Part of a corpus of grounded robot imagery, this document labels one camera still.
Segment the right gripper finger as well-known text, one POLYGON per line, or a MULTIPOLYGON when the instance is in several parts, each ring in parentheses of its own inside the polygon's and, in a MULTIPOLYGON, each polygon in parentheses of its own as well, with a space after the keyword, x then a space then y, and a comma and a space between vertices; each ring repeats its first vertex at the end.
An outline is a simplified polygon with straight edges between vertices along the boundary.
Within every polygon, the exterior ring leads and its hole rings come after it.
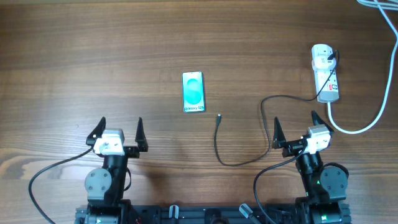
POLYGON ((321 119, 321 117, 319 117, 318 113, 315 110, 311 111, 311 116, 314 126, 325 125, 325 127, 329 130, 330 135, 335 132, 333 128, 331 128, 326 122, 324 122, 324 120, 321 119))
POLYGON ((272 141, 272 148, 279 149, 283 148, 286 143, 286 138, 284 136, 284 132, 282 130, 282 126, 280 125, 280 121, 278 117, 274 118, 274 137, 272 141))

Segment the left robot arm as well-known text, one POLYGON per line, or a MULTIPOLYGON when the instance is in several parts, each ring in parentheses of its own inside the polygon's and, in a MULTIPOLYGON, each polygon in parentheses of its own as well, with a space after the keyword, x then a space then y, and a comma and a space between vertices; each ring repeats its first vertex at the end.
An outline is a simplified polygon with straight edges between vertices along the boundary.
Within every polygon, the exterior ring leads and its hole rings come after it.
POLYGON ((124 133, 119 128, 106 128, 106 118, 86 138, 86 144, 103 158, 103 165, 93 169, 85 178, 87 206, 76 209, 75 224, 124 224, 141 223, 141 216, 135 211, 129 199, 124 199, 128 159, 138 159, 149 147, 144 134, 142 118, 139 118, 135 146, 124 145, 124 133))

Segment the blue screen Galaxy smartphone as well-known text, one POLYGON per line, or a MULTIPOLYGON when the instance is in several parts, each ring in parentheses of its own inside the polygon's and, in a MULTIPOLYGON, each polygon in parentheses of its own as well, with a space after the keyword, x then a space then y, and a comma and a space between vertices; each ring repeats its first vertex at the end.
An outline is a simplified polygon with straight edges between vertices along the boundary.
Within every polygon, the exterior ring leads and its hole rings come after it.
POLYGON ((199 113, 205 111, 205 92, 202 72, 182 73, 183 111, 199 113))

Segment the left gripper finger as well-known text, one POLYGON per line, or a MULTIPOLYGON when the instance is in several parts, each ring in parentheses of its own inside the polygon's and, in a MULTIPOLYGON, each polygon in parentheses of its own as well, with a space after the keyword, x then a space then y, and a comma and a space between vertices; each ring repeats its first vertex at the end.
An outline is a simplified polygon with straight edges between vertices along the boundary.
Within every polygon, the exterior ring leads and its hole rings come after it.
POLYGON ((103 116, 97 126, 92 130, 92 132, 86 138, 86 145, 94 146, 98 138, 102 136, 103 131, 106 128, 106 118, 103 116))
POLYGON ((144 125, 143 125, 143 120, 141 117, 139 117, 138 124, 137 124, 135 142, 137 143, 137 147, 140 152, 148 151, 149 147, 148 147, 147 139, 146 139, 146 136, 144 133, 144 125))

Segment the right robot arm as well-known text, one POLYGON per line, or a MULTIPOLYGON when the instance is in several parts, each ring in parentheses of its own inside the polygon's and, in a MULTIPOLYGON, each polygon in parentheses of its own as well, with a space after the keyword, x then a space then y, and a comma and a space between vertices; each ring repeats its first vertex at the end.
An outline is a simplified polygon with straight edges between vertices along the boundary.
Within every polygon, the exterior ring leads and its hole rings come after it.
POLYGON ((351 223, 346 199, 349 172, 341 164, 323 163, 320 152, 330 146, 334 130, 315 112, 313 126, 298 140, 287 141, 278 118, 274 118, 272 147, 282 149, 283 157, 295 157, 306 196, 295 200, 295 223, 351 223))

